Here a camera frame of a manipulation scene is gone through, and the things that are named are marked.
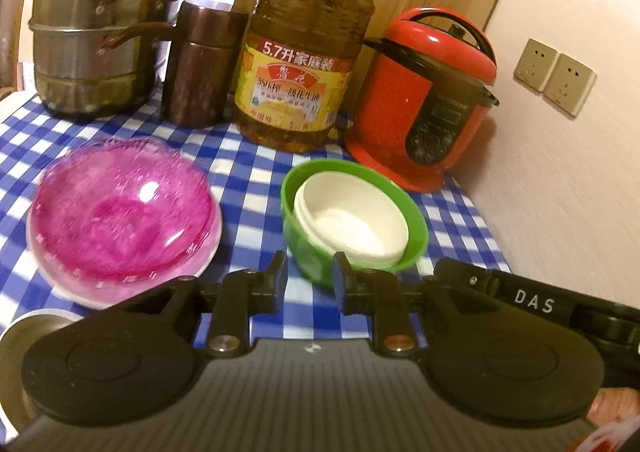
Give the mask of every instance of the red electric pressure cooker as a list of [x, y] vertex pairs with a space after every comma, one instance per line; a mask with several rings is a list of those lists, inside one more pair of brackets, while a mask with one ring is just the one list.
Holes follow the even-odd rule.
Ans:
[[[448, 29], [428, 26], [441, 17]], [[477, 47], [464, 40], [471, 35]], [[496, 76], [495, 54], [484, 34], [468, 20], [439, 8], [399, 15], [382, 39], [365, 44], [378, 54], [372, 62], [345, 133], [348, 151], [415, 192], [442, 187], [452, 167], [498, 100], [485, 84]]]

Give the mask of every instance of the green bowl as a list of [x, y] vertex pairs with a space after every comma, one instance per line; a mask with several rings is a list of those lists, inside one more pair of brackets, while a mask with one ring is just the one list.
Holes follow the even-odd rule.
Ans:
[[298, 189], [313, 174], [327, 170], [344, 172], [368, 181], [382, 190], [398, 206], [409, 228], [409, 242], [402, 259], [397, 264], [385, 269], [395, 273], [413, 266], [424, 254], [429, 242], [427, 223], [414, 200], [398, 185], [362, 165], [342, 159], [315, 159], [292, 169], [285, 176], [280, 189], [284, 236], [302, 275], [321, 286], [328, 288], [334, 286], [332, 277], [334, 256], [309, 241], [293, 214], [293, 201]]

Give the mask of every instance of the pot lid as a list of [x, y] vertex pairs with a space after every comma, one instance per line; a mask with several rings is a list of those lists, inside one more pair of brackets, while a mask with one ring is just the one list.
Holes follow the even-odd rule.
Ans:
[[176, 28], [188, 42], [217, 48], [237, 48], [249, 21], [247, 13], [234, 12], [231, 4], [212, 0], [185, 0]]
[[422, 55], [414, 49], [396, 44], [387, 38], [367, 38], [364, 44], [433, 83], [445, 88], [455, 86], [458, 91], [464, 89], [464, 93], [473, 96], [473, 101], [479, 106], [489, 108], [500, 105], [498, 99], [478, 79]]
[[[444, 28], [419, 22], [442, 19]], [[469, 34], [476, 45], [465, 41]], [[455, 12], [440, 8], [416, 8], [399, 15], [385, 31], [385, 38], [417, 51], [427, 58], [450, 66], [487, 85], [497, 74], [495, 53], [484, 33]]]

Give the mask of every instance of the wall outlet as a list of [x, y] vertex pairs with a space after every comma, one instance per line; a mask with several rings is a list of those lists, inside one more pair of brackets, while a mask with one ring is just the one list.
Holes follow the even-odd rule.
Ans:
[[570, 115], [577, 116], [596, 77], [593, 69], [563, 53], [546, 84], [545, 96]]
[[558, 55], [558, 51], [552, 47], [530, 38], [513, 72], [513, 76], [526, 83], [527, 86], [541, 92], [549, 80], [551, 71], [558, 60]]

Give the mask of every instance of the white bowl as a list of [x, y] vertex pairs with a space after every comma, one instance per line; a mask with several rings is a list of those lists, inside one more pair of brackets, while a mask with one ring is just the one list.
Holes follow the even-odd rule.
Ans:
[[354, 264], [393, 266], [409, 240], [398, 206], [379, 188], [344, 172], [319, 172], [306, 180], [294, 213], [310, 242], [344, 252]]
[[61, 309], [39, 309], [14, 320], [0, 336], [0, 421], [6, 428], [7, 441], [37, 418], [22, 388], [24, 355], [42, 337], [81, 318]]

